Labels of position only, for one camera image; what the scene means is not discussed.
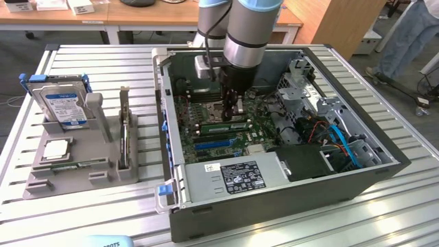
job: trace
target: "aluminum table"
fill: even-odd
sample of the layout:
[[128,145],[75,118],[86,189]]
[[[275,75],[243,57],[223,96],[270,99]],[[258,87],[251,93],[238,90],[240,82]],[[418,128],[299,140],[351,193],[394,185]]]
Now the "aluminum table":
[[[154,186],[163,181],[163,170],[152,46],[62,45],[44,52],[36,73],[87,73],[94,91],[104,96],[107,116],[118,114],[120,86],[131,87],[130,104],[139,115],[140,182],[31,201],[22,199],[43,133],[42,111],[27,96],[0,156],[0,244],[66,246],[70,239],[106,234],[131,236],[136,246],[438,245],[439,153],[335,50],[322,45],[308,47],[413,161],[391,179],[375,184],[353,201],[172,243],[168,215],[155,212],[154,203]],[[317,82],[326,85],[319,75]],[[334,94],[330,86],[322,90]]]

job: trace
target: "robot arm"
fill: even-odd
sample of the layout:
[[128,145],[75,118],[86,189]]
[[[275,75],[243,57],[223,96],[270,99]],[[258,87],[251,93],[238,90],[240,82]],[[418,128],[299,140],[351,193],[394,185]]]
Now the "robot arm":
[[[196,57],[200,79],[208,76],[212,81],[218,79],[223,86],[224,121],[231,120],[235,106],[254,84],[280,4],[282,0],[232,0],[231,3],[226,0],[200,0],[198,35],[208,40],[207,50],[211,43],[219,44],[219,42],[212,42],[215,38],[226,38],[220,57],[214,58],[208,55]],[[216,24],[228,9],[228,19],[224,18],[212,28],[210,25]]]

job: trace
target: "green circuit board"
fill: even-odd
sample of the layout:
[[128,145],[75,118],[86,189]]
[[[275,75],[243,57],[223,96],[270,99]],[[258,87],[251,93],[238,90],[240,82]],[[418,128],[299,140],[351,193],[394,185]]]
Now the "green circuit board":
[[[264,96],[255,96],[251,99],[246,95],[243,100],[246,113],[235,116],[228,122],[220,119],[223,111],[220,102],[191,103],[184,97],[175,98],[187,164],[248,155],[250,145],[262,144],[264,150],[278,146],[276,127],[270,114],[262,109],[263,98]],[[226,141],[231,143],[227,147],[196,149],[199,144]]]

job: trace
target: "open computer chassis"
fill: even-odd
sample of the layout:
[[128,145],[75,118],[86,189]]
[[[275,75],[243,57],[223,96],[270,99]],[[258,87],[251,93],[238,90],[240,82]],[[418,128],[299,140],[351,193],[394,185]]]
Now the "open computer chassis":
[[204,51],[159,53],[162,156],[172,192],[166,202],[156,195],[156,204],[170,214],[174,242],[351,200],[410,164],[308,48],[267,49],[231,122],[220,117],[222,86],[196,77],[194,58]]

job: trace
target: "person's leg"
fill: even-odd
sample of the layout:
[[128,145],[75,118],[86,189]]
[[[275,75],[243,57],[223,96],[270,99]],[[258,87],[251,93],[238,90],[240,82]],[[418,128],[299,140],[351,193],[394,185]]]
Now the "person's leg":
[[437,33],[439,33],[439,19],[438,19],[438,25],[427,27],[426,30],[422,32],[422,34],[418,36],[414,43],[411,44],[409,51],[406,52],[406,55],[399,62],[399,65],[397,67],[397,70],[391,78],[397,78],[405,73],[407,66],[411,64],[413,60],[419,55],[419,53],[425,49],[426,44],[431,41]]
[[425,9],[426,4],[423,1],[419,1],[409,10],[406,17],[402,20],[401,25],[397,28],[395,33],[382,52],[383,54],[379,60],[379,64],[374,68],[374,74],[382,73],[389,77],[393,76],[401,60],[409,50],[409,47],[425,30],[425,25],[422,22],[419,22],[419,18]]

